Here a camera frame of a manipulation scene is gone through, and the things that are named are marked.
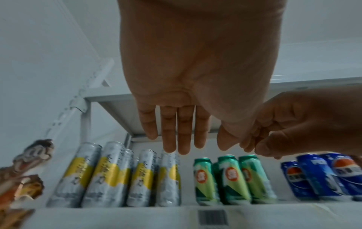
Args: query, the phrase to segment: blue can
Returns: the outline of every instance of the blue can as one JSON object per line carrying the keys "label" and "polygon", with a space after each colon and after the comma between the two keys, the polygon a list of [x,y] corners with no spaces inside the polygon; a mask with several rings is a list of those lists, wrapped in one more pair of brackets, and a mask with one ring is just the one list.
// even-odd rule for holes
{"label": "blue can", "polygon": [[297,157],[307,180],[314,192],[323,200],[343,200],[348,191],[326,160],[317,154],[304,154]]}
{"label": "blue can", "polygon": [[296,198],[300,200],[318,199],[297,161],[283,162],[281,169]]}
{"label": "blue can", "polygon": [[362,201],[361,167],[351,157],[339,153],[321,154],[320,157],[327,161],[354,200]]}

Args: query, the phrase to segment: palm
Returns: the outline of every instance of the palm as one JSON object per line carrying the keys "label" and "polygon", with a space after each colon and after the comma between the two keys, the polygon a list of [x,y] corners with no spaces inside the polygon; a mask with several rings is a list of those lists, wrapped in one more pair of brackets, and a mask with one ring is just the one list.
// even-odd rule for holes
{"label": "palm", "polygon": [[262,21],[195,16],[142,1],[123,2],[121,14],[124,73],[146,135],[157,137],[160,106],[165,151],[176,149],[177,119],[178,150],[188,153],[196,105],[196,147],[205,144],[210,114],[222,120],[221,149],[242,139],[275,64],[280,15]]}

